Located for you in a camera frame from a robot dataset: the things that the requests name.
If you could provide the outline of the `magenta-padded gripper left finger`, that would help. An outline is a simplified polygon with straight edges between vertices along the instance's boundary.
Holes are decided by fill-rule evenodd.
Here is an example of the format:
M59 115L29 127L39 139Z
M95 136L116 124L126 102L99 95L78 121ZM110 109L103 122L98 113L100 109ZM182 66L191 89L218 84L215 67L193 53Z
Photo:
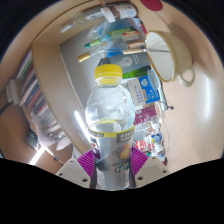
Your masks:
M83 188L93 188L96 185L96 174L92 150L88 150L78 159L69 159L56 175Z

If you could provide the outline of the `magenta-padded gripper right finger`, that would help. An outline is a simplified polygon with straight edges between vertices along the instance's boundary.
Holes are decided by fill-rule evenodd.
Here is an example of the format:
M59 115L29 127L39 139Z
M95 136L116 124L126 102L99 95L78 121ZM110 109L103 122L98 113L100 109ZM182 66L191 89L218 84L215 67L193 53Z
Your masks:
M141 188L170 174L157 157L148 157L136 148L132 148L130 168L135 188Z

